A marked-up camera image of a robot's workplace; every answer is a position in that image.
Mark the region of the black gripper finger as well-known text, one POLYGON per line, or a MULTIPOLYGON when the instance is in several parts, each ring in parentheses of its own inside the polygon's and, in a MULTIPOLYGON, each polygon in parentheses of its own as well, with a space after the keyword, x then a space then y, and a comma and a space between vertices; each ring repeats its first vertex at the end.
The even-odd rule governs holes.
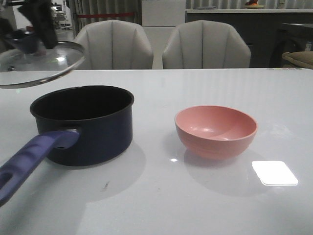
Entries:
POLYGON ((51 14, 51 1, 25 0, 18 11, 24 15, 34 27, 46 49, 53 49, 58 44, 51 14))

